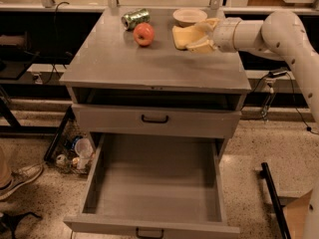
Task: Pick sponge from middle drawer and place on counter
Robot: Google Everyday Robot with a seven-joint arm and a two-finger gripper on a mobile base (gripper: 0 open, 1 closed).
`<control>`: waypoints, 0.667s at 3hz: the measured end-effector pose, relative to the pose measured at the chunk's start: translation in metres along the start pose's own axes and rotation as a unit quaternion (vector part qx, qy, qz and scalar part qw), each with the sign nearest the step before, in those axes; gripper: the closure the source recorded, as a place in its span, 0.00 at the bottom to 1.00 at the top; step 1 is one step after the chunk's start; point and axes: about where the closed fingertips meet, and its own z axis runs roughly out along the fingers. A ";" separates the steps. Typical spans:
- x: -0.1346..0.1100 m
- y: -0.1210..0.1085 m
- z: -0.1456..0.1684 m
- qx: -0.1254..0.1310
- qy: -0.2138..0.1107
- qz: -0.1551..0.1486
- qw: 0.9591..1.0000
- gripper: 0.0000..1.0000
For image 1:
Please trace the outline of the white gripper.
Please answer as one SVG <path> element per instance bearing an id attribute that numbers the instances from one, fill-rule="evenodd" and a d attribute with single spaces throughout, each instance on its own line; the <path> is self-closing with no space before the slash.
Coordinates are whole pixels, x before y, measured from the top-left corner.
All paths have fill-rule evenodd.
<path id="1" fill-rule="evenodd" d="M 188 44 L 186 48 L 195 54 L 212 53 L 216 47 L 223 53 L 235 53 L 234 34 L 240 22 L 240 18 L 226 18 L 221 21 L 218 18 L 208 18 L 197 22 L 194 24 L 195 29 L 204 33 L 212 32 L 213 41 L 205 36 Z"/>

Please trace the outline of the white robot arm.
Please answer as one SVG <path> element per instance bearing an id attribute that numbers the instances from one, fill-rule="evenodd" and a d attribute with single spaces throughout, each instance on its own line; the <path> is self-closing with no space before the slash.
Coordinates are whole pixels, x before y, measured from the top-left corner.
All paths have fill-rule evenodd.
<path id="1" fill-rule="evenodd" d="M 303 23 L 291 11 L 275 11 L 263 21 L 226 18 L 194 25 L 203 36 L 186 45 L 193 53 L 244 51 L 287 64 L 319 123 L 319 54 L 312 47 Z"/>

